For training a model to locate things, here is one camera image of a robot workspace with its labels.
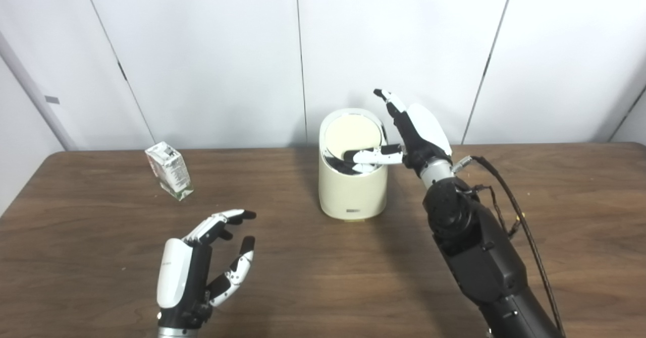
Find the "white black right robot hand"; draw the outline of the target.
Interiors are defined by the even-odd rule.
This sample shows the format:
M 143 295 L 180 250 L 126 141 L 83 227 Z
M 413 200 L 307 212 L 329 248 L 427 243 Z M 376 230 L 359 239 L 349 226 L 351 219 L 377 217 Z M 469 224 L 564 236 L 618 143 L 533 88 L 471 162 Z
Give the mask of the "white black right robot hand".
M 385 102 L 402 143 L 345 150 L 342 152 L 343 161 L 354 164 L 403 164 L 418 176 L 433 161 L 453 164 L 448 137 L 429 109 L 419 103 L 406 106 L 397 95 L 381 88 L 374 89 L 373 93 Z

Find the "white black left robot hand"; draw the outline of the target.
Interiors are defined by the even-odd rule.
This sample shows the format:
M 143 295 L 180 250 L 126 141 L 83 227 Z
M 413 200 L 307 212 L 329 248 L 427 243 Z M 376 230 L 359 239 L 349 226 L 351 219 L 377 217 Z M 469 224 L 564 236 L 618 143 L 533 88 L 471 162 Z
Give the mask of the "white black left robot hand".
M 215 212 L 184 237 L 166 241 L 156 287 L 157 336 L 197 337 L 213 309 L 239 290 L 254 260 L 255 238 L 244 237 L 238 257 L 208 282 L 212 243 L 230 241 L 228 225 L 239 226 L 256 217 L 256 212 L 245 209 Z

